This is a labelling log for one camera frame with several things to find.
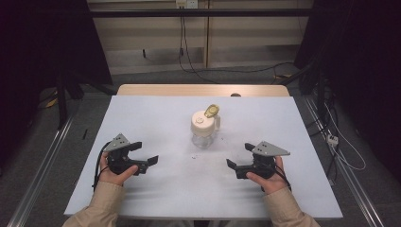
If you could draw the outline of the glass jar with cream lid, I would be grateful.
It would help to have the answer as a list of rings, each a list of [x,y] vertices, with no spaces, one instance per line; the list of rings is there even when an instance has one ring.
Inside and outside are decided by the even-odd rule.
[[[220,128],[219,105],[211,104],[206,110],[198,111],[191,117],[192,143],[202,149],[214,142],[215,132]]]

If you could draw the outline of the person's right hand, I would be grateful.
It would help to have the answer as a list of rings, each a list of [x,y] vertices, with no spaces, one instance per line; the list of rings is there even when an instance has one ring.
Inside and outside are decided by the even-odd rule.
[[[275,162],[278,173],[275,173],[268,179],[264,179],[252,172],[246,174],[249,180],[259,184],[264,189],[266,195],[272,194],[288,186],[286,181],[283,179],[283,177],[286,176],[286,173],[284,171],[282,157],[276,156]]]

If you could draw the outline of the aluminium floor rail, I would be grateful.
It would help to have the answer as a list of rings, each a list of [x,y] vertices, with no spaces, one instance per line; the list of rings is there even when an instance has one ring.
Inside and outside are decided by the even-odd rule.
[[[41,162],[39,169],[36,171],[32,182],[29,184],[26,193],[19,202],[16,210],[13,213],[7,227],[24,227],[27,218],[36,202],[39,198],[40,192],[44,186],[44,182],[50,173],[50,169],[53,166],[59,151],[61,149],[62,143],[69,132],[72,122],[74,120],[73,116],[69,116],[65,122],[57,129],[55,137],[47,149],[44,159]]]
[[[315,102],[312,98],[305,97],[305,105],[309,109],[316,126],[320,130],[320,135],[322,136],[325,144],[328,146],[330,153],[335,157],[337,169],[342,174],[344,180],[350,188],[350,191],[356,200],[357,206],[368,222],[368,226],[384,227],[384,223],[377,213],[372,200],[369,198],[365,189],[357,179],[355,169],[350,166],[338,147],[334,147],[327,142],[327,136],[331,134],[331,131],[323,128],[323,122],[318,117],[317,106]]]

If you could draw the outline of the wooden table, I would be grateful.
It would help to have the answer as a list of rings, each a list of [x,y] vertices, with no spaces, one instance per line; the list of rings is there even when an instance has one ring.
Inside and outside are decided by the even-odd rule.
[[[119,96],[289,96],[283,85],[123,84]]]

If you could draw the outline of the black metal stand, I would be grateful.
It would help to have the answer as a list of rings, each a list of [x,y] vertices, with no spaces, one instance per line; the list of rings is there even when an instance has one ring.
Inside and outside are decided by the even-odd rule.
[[[66,103],[66,94],[73,99],[82,99],[84,93],[80,88],[78,77],[73,72],[60,72],[57,75],[57,100],[59,104],[59,126],[60,130],[67,121],[68,112],[67,112],[67,103]]]

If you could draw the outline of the white table mat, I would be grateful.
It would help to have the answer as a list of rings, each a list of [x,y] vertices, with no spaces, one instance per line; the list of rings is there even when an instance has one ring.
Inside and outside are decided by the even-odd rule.
[[[219,105],[220,128],[202,149],[192,143],[191,117]],[[64,211],[70,216],[93,195],[101,148],[123,133],[142,147],[130,157],[159,156],[146,174],[124,184],[121,216],[151,219],[265,219],[260,186],[239,180],[226,164],[249,165],[244,146],[267,141],[290,152],[284,169],[294,197],[314,218],[341,218],[294,99],[287,97],[114,96],[104,116],[78,184]]]

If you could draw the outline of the person's left hand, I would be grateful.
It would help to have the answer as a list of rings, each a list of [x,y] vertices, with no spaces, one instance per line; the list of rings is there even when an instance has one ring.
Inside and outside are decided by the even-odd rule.
[[[130,178],[134,173],[137,172],[138,166],[131,166],[127,170],[125,170],[121,174],[115,174],[110,171],[108,162],[107,162],[108,153],[103,152],[100,158],[100,174],[99,180],[105,183],[113,183],[119,186],[122,186],[124,182]]]

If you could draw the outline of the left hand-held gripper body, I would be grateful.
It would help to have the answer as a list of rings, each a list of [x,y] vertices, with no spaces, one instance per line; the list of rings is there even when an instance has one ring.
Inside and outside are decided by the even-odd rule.
[[[138,166],[135,175],[145,174],[148,170],[147,161],[132,160],[129,157],[127,145],[132,144],[122,133],[119,133],[103,149],[108,153],[107,162],[109,169],[115,174],[121,174],[131,166]]]

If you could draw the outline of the white wall socket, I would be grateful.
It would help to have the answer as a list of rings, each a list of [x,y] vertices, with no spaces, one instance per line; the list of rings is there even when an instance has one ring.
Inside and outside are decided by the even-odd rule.
[[[198,0],[175,0],[177,9],[197,9]]]

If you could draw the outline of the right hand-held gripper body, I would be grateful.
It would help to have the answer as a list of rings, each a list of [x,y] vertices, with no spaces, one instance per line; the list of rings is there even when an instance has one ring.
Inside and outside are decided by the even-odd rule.
[[[237,166],[235,174],[238,179],[247,179],[246,174],[252,172],[264,179],[276,173],[275,156],[290,155],[290,152],[266,141],[260,142],[251,151],[253,163],[248,166]]]

